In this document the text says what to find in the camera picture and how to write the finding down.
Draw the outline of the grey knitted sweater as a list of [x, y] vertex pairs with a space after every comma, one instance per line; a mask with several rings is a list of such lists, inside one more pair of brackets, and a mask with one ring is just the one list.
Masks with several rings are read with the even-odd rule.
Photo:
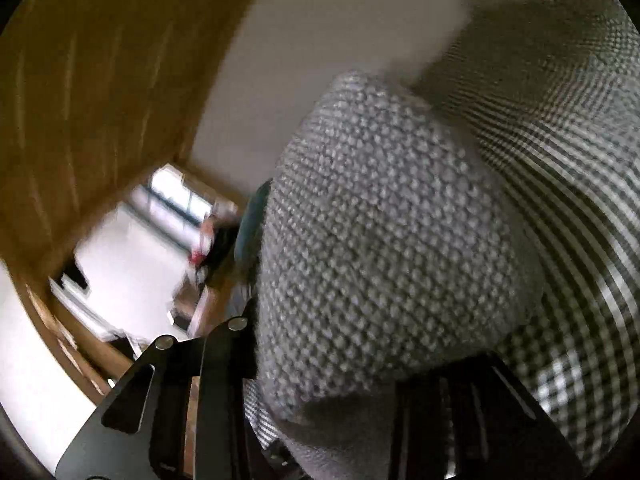
[[312, 478], [384, 478], [396, 382], [495, 348], [543, 289], [472, 139], [380, 78], [336, 77], [262, 230], [257, 381], [285, 445]]

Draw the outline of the wooden bed frame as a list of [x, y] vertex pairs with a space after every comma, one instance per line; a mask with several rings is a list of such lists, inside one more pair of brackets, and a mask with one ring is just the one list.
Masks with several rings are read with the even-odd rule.
[[129, 360], [50, 296], [78, 243], [183, 160], [253, 0], [1, 0], [1, 258], [35, 329], [93, 403]]

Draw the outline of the black white checkered bedsheet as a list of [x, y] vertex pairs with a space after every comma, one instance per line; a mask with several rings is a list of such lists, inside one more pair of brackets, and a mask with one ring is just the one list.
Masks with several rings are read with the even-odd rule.
[[404, 90], [472, 139], [544, 279], [528, 320], [472, 356], [502, 359], [588, 476], [639, 407], [637, 29], [609, 2], [488, 6]]

